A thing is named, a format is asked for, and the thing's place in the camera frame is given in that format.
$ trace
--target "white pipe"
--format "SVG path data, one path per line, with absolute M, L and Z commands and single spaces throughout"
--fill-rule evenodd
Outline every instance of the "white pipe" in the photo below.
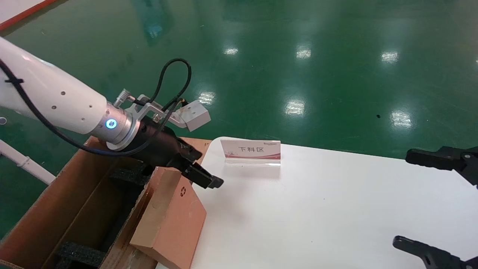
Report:
M 35 163 L 32 159 L 30 159 L 30 157 L 18 152 L 16 149 L 5 143 L 3 140 L 0 140 L 0 155 L 4 155 L 8 159 L 16 163 L 18 167 L 21 167 L 23 170 L 29 172 L 30 174 L 48 185 L 50 185 L 55 179 L 55 176 L 52 173 L 48 172 L 45 168 Z

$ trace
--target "silver connector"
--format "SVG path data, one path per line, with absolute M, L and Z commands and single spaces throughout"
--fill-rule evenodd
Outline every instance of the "silver connector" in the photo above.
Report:
M 131 95 L 129 91 L 123 89 L 116 98 L 116 101 L 113 103 L 113 106 L 119 108 L 121 104 L 123 104 L 126 100 L 133 102 L 136 99 Z

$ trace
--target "white table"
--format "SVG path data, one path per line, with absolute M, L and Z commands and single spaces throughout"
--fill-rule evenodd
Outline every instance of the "white table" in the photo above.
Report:
M 396 235 L 478 256 L 478 190 L 454 171 L 291 145 L 279 169 L 242 167 L 221 138 L 203 166 L 224 184 L 194 185 L 207 217 L 192 269 L 424 269 Z

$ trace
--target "metal bracket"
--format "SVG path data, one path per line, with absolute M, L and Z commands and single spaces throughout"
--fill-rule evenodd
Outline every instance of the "metal bracket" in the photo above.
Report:
M 149 100 L 149 98 L 144 94 L 140 95 L 137 99 L 140 101 Z M 168 111 L 165 111 L 165 112 L 162 111 L 161 110 L 162 108 L 163 106 L 156 102 L 146 103 L 144 106 L 140 106 L 134 103 L 129 108 L 125 109 L 125 111 L 133 115 L 133 121 L 141 121 L 146 116 L 146 114 L 148 114 L 148 112 L 152 111 L 158 115 L 157 117 L 157 122 L 158 122 L 160 119 L 166 117 L 166 114 L 168 113 Z M 181 119 L 181 116 L 179 115 L 178 112 L 173 112 L 173 114 L 171 114 L 171 117 L 169 118 L 169 122 L 178 126 L 179 128 L 187 127 L 186 123 L 184 122 L 183 119 Z

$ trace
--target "black cable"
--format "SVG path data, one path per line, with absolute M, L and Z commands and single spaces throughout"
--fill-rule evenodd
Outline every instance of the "black cable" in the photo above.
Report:
M 186 79 L 186 83 L 184 84 L 183 88 L 179 91 L 179 93 L 174 98 L 172 98 L 163 107 L 162 111 L 163 112 L 166 111 L 184 93 L 184 91 L 189 86 L 189 83 L 191 82 L 191 74 L 192 74 L 191 66 L 189 65 L 189 63 L 186 60 L 181 59 L 181 58 L 174 58 L 174 59 L 170 60 L 169 62 L 167 62 L 164 65 L 163 69 L 161 70 L 161 74 L 159 75 L 159 80 L 158 80 L 158 85 L 156 86 L 156 91 L 154 91 L 154 94 L 151 96 L 151 98 L 149 100 L 147 100 L 146 102 L 140 101 L 140 100 L 135 100 L 133 103 L 141 105 L 141 106 L 144 106 L 146 103 L 152 103 L 156 99 L 156 97 L 158 96 L 159 90 L 161 88 L 161 84 L 163 83 L 164 73 L 166 72 L 166 69 L 168 69 L 168 67 L 174 62 L 183 62 L 187 66 L 187 79 Z
M 43 123 L 43 125 L 45 125 L 46 128 L 48 128 L 50 131 L 52 131 L 55 135 L 57 135 L 58 137 L 60 137 L 61 139 L 65 140 L 66 142 L 68 142 L 69 144 L 79 148 L 79 149 L 82 149 L 86 152 L 89 152 L 89 153 L 93 153 L 93 154 L 96 154 L 96 155 L 101 155 L 101 156 L 109 156 L 109 157 L 125 157 L 125 156 L 130 156 L 130 155 L 133 155 L 133 154 L 136 154 L 142 150 L 144 150 L 150 143 L 151 141 L 154 139 L 155 136 L 157 136 L 164 128 L 164 126 L 166 126 L 166 123 L 168 121 L 168 119 L 171 117 L 171 115 L 173 114 L 173 111 L 176 109 L 176 107 L 179 105 L 179 103 L 181 102 L 181 99 L 179 100 L 176 100 L 176 103 L 174 105 L 174 107 L 172 109 L 170 109 L 168 111 L 168 113 L 166 114 L 166 117 L 163 119 L 163 122 L 161 122 L 161 125 L 159 126 L 159 128 L 156 130 L 156 132 L 153 134 L 153 136 L 151 136 L 146 142 L 144 142 L 141 146 L 135 148 L 135 149 L 132 149 L 132 150 L 129 150 L 129 151 L 124 151 L 124 152 L 110 152 L 110 151 L 104 151 L 104 150 L 100 150 L 100 149 L 95 149 L 95 148 L 91 148 L 91 147 L 88 147 L 88 146 L 85 146 L 83 144 L 80 144 L 78 142 L 76 142 L 75 140 L 71 139 L 70 137 L 66 136 L 65 134 L 63 134 L 62 132 L 60 132 L 60 130 L 58 130 L 51 122 L 49 122 L 43 115 L 40 111 L 38 111 L 38 109 L 36 108 L 36 106 L 33 104 L 32 100 L 28 97 L 28 95 L 26 94 L 25 90 L 23 89 L 23 87 L 21 86 L 21 83 L 23 83 L 23 79 L 19 79 L 17 78 L 13 72 L 10 70 L 10 68 L 0 59 L 0 68 L 1 70 L 7 75 L 8 77 L 8 80 L 6 80 L 5 82 L 9 82 L 11 83 L 15 89 L 17 90 L 18 94 L 20 95 L 20 97 L 22 98 L 22 100 L 25 102 L 25 104 L 28 106 L 28 108 L 33 112 L 33 114 L 38 118 L 38 120 Z

